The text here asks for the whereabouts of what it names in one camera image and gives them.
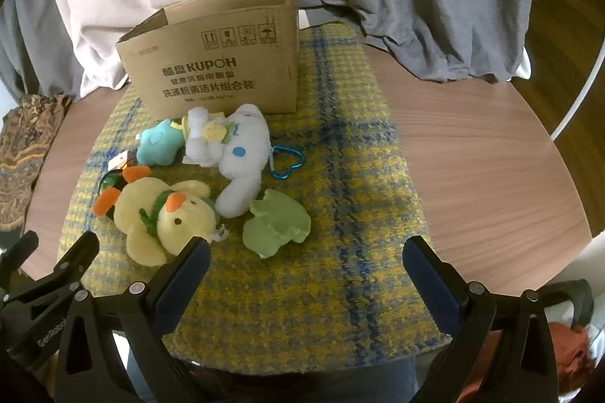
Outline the yellow duck plush toy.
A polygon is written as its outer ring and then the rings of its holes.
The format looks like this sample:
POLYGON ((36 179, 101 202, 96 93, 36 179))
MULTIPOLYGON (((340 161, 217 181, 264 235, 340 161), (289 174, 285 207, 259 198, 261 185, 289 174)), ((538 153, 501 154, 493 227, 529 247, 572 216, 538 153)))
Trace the yellow duck plush toy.
POLYGON ((179 255, 195 237, 220 242, 229 232, 201 180, 172 185, 143 165, 110 171, 113 183, 99 187, 92 211, 112 218, 125 236, 127 255, 137 264, 158 267, 179 255))

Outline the green frog plush toy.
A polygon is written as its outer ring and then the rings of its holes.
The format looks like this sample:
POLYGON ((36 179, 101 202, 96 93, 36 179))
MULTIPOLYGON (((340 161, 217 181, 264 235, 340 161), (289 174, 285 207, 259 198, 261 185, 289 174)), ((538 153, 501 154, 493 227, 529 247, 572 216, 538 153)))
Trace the green frog plush toy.
POLYGON ((285 193, 265 190, 262 199, 250 205, 253 218, 243 226, 245 247, 260 258, 273 257, 279 249, 295 242, 306 241, 311 233, 312 220, 304 207, 285 193))

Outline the red cloth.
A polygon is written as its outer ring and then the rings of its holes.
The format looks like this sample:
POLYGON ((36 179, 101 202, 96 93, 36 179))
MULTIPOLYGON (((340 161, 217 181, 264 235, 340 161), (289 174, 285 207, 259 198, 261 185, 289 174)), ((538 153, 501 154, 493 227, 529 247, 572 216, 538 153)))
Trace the red cloth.
POLYGON ((589 355, 589 337, 581 326, 569 328, 559 322, 549 324, 557 363, 559 394, 579 389, 594 370, 589 355))

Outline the brown patterned cloth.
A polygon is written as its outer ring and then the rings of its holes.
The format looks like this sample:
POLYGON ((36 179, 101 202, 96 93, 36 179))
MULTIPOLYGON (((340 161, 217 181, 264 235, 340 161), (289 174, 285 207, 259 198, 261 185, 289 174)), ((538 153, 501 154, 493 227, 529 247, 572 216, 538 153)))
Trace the brown patterned cloth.
POLYGON ((46 155, 73 98, 24 95, 3 117, 1 131, 1 233, 20 234, 46 155))

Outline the teal star plush toy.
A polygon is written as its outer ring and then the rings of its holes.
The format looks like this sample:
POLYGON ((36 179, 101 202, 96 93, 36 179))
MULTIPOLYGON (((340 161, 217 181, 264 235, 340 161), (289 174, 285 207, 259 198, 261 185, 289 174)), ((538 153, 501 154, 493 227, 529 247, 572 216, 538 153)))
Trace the teal star plush toy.
POLYGON ((183 124, 165 119, 141 133, 137 162, 145 166, 173 165, 177 153, 185 144, 183 124))

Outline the white dog plush toy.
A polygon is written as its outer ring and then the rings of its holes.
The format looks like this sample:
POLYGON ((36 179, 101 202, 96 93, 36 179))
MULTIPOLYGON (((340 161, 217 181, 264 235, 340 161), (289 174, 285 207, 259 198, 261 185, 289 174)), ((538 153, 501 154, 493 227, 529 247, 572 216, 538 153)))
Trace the white dog plush toy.
POLYGON ((248 212, 262 186, 262 171, 271 154, 270 131, 262 111, 243 104, 231 115, 190 109, 185 117, 183 163, 215 167, 229 183, 216 198, 223 218, 248 212))

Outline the blue heart carabiner clip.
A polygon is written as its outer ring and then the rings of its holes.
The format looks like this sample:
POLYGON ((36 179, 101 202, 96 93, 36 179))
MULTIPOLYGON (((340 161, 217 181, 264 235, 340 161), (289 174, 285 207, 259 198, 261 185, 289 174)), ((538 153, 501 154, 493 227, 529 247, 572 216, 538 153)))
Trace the blue heart carabiner clip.
POLYGON ((276 180, 287 180, 304 166, 306 157, 301 151, 282 145, 274 145, 269 157, 271 176, 276 180))

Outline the brown cardboard box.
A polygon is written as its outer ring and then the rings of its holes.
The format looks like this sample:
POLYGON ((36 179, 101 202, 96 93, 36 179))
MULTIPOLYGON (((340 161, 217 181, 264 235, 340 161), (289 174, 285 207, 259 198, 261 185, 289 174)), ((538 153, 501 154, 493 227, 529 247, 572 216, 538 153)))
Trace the brown cardboard box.
POLYGON ((149 114, 243 104, 291 113, 297 100, 297 0, 188 0, 160 9, 116 50, 149 114))

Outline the white curved rail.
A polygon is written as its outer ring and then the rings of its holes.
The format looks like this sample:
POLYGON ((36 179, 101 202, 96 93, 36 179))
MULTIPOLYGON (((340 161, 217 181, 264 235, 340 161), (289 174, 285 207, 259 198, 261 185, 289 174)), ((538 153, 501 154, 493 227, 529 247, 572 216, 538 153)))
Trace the white curved rail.
POLYGON ((560 134, 562 134, 564 129, 567 127, 567 125, 572 120, 573 116, 576 114, 576 112, 582 106, 583 101, 586 99, 586 97, 589 94, 589 91, 591 90, 592 86, 594 85, 595 81, 597 80, 599 72, 603 66, 604 59, 605 59, 605 44, 602 44, 599 49, 599 53, 597 54, 596 60, 593 64, 593 67, 589 71, 589 75, 586 78, 586 82, 582 85, 582 89, 579 91, 579 94, 577 95, 577 97, 575 98, 575 100, 573 101, 570 108, 565 113, 565 115, 563 116, 563 118, 561 119, 559 124, 551 132, 550 140, 552 142, 556 141, 557 138, 560 137, 560 134))

